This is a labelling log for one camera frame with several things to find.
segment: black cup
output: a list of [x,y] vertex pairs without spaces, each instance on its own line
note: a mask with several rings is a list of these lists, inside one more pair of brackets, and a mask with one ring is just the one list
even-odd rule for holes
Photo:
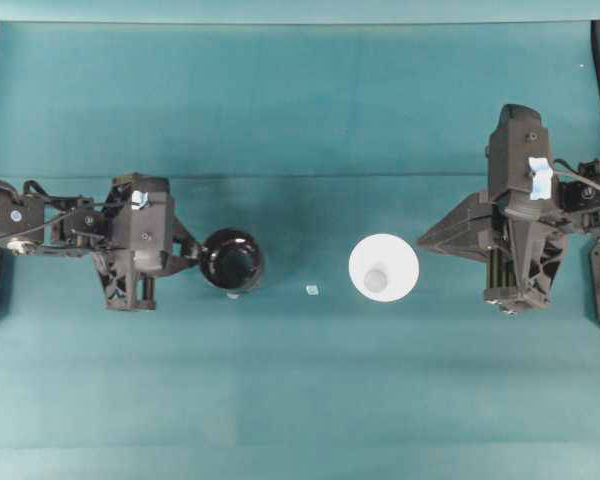
[[218,230],[200,253],[200,270],[212,285],[231,291],[247,291],[262,277],[264,259],[258,244],[248,233],[235,229]]

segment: black cable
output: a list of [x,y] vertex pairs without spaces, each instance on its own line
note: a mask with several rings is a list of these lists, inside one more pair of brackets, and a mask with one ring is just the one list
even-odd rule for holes
[[[568,172],[563,172],[560,170],[556,170],[555,168],[555,164],[556,163],[560,163],[560,165],[567,165],[567,168],[569,169]],[[588,179],[587,177],[583,177],[582,175],[580,175],[579,173],[577,173],[575,170],[573,170],[571,168],[571,166],[569,166],[569,164],[567,162],[565,162],[564,160],[560,159],[560,158],[556,158],[553,162],[550,162],[551,168],[554,169],[554,173],[556,175],[561,175],[564,177],[571,177],[574,180],[579,181],[580,183],[584,183],[585,185],[590,186],[591,188],[594,188],[596,190],[598,190],[600,192],[600,184],[594,182],[593,180]]]
[[562,158],[556,158],[553,160],[553,162],[562,165],[567,170],[569,170],[571,173],[575,173],[576,175],[578,175],[578,171],[576,169],[574,169],[571,165],[569,165],[569,162],[567,162],[566,160],[563,160]]
[[20,230],[18,232],[5,233],[4,235],[0,235],[0,241],[5,240],[7,238],[19,237],[22,235],[28,235],[30,233],[37,232],[38,230],[42,230],[42,229],[50,227],[51,225],[54,225],[58,222],[61,222],[65,218],[75,215],[77,212],[78,212],[77,210],[70,210],[69,212],[65,212],[65,213],[56,215],[52,219],[47,220],[46,222],[43,222],[40,225],[36,225],[35,227],[25,228],[24,230]]
[[20,230],[17,232],[12,232],[12,233],[5,233],[4,235],[0,235],[0,242],[2,240],[5,240],[7,238],[13,238],[13,237],[19,237],[22,235],[28,235],[30,233],[34,233],[37,232],[38,230],[43,230],[47,227],[50,227],[52,225],[55,225],[58,222],[61,222],[62,220],[65,220],[66,218],[71,217],[72,215],[75,215],[76,213],[78,213],[80,210],[83,210],[83,207],[122,207],[124,205],[127,205],[128,202],[115,202],[115,203],[107,203],[107,202],[101,202],[101,203],[89,203],[86,205],[81,205],[80,207],[76,207],[73,208],[71,210],[69,210],[68,212],[64,212],[64,213],[60,213],[58,215],[56,215],[55,217],[47,220],[46,222],[43,222],[39,225],[36,225],[34,227],[29,227],[26,228],[24,230]]
[[22,194],[34,198],[40,198],[45,204],[51,205],[56,210],[63,211],[62,202],[75,201],[82,197],[59,197],[57,195],[49,195],[35,180],[27,180],[22,186]]
[[4,182],[2,180],[0,180],[0,190],[5,190],[8,193],[11,194],[11,198],[13,199],[13,201],[17,204],[20,204],[20,194],[18,193],[18,190],[16,190],[16,188],[11,185],[10,183]]

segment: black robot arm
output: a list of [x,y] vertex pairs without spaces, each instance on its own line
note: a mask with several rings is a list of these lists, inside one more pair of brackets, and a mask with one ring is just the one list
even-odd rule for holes
[[[483,298],[503,312],[545,308],[567,234],[595,234],[592,258],[600,256],[600,161],[574,170],[554,159],[540,114],[521,105],[503,107],[486,156],[487,189],[469,195],[418,244],[484,262]],[[592,266],[595,277],[595,261]],[[594,290],[600,311],[595,278]]]
[[[56,214],[47,220],[50,210]],[[211,284],[233,291],[253,288],[263,272],[250,235],[221,230],[199,244],[175,215],[169,180],[138,173],[114,178],[102,203],[52,196],[33,180],[22,193],[0,181],[0,250],[91,254],[107,307],[114,310],[155,309],[156,279],[197,265]]]

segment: teal table surface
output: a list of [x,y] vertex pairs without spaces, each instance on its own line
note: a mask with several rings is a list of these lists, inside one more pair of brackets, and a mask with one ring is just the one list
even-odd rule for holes
[[102,198],[172,176],[196,237],[244,228],[267,272],[236,300],[161,279],[156,312],[124,314],[89,258],[7,258],[0,480],[600,479],[589,239],[514,318],[478,263],[417,250],[390,304],[348,277],[364,236],[415,244],[484,187],[507,101],[600,157],[589,24],[1,25],[2,178]]

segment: screw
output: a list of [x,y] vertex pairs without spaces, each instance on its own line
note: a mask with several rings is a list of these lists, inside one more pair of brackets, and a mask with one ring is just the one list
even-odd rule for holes
[[580,196],[585,200],[591,200],[596,196],[596,191],[593,188],[586,186],[580,192]]

